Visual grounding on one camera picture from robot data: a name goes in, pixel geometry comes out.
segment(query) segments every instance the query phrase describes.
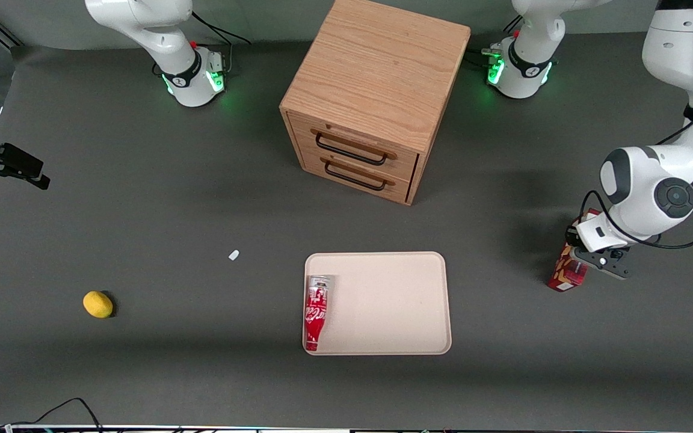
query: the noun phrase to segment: red bottle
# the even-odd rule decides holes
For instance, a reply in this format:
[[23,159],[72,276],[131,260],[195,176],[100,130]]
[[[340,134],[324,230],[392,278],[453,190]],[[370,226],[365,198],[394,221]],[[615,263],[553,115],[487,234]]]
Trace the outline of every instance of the red bottle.
[[328,290],[330,277],[313,275],[309,277],[309,290],[306,291],[306,350],[316,351],[319,333],[325,325],[325,312],[328,310]]

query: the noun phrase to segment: plastic tray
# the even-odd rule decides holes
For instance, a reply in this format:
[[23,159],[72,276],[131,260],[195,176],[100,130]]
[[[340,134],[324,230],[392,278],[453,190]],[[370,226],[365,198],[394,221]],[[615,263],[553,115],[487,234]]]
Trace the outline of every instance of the plastic tray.
[[[317,253],[310,275],[330,275],[325,326],[311,355],[444,354],[451,348],[445,260],[435,252]],[[306,347],[306,332],[301,343]]]

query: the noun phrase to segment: wooden cabinet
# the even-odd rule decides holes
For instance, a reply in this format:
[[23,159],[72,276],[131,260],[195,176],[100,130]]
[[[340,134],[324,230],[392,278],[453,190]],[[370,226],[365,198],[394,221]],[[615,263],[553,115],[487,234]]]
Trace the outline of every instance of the wooden cabinet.
[[336,0],[280,104],[301,167],[410,205],[470,28]]

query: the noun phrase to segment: drawer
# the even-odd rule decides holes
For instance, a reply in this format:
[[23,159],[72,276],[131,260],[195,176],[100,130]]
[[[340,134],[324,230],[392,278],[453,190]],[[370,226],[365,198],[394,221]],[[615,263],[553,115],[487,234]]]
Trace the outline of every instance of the drawer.
[[335,160],[324,153],[301,153],[301,156],[304,169],[310,173],[370,192],[387,200],[405,203],[409,187],[407,181],[366,172],[360,167]]
[[397,149],[377,140],[340,131],[323,121],[288,114],[301,153],[327,155],[359,167],[364,172],[389,175],[402,180],[412,178],[416,153]]

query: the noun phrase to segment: gray table surface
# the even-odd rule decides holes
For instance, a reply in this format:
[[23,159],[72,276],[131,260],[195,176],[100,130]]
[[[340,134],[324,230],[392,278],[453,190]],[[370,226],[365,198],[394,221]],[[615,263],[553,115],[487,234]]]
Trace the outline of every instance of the gray table surface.
[[[569,36],[525,101],[465,65],[412,207],[298,167],[278,104],[307,44],[238,47],[198,109],[143,50],[21,52],[0,142],[53,182],[0,184],[0,422],[80,396],[107,424],[693,431],[693,249],[544,285],[605,156],[680,126],[642,41]],[[691,236],[693,217],[665,241]],[[308,255],[394,250],[445,256],[451,350],[308,356]],[[89,317],[88,290],[119,316]]]

